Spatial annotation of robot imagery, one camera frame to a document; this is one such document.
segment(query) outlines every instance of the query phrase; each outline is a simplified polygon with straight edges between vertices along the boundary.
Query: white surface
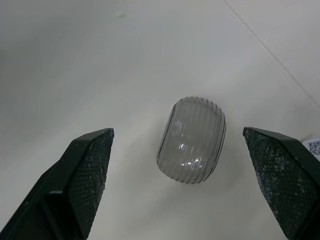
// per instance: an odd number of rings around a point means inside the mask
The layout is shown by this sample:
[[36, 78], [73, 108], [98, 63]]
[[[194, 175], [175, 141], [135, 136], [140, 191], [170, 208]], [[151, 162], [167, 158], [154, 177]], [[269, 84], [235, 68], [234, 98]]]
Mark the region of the white surface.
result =
[[320, 106], [318, 0], [225, 0], [292, 80]]
[[[319, 134], [320, 115], [222, 0], [0, 4], [0, 227], [72, 139], [112, 127], [90, 239], [286, 239], [242, 129], [302, 139]], [[215, 102], [227, 121], [215, 172], [198, 185], [156, 164], [185, 96]]]

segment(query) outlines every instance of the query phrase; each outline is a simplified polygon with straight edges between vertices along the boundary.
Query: clear glass bead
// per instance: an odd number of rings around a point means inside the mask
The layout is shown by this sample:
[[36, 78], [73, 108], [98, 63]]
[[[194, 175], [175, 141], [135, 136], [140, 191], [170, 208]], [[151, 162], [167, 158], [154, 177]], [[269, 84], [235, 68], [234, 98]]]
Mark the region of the clear glass bead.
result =
[[226, 133], [225, 114], [211, 101], [185, 97], [172, 108], [157, 155], [159, 169], [187, 184], [214, 171]]

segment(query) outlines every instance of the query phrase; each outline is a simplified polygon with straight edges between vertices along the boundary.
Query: label sticker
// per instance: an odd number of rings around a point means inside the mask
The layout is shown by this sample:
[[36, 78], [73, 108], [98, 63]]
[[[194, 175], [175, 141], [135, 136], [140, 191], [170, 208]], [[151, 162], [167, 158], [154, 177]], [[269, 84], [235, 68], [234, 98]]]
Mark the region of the label sticker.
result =
[[302, 144], [320, 161], [320, 137], [305, 140]]

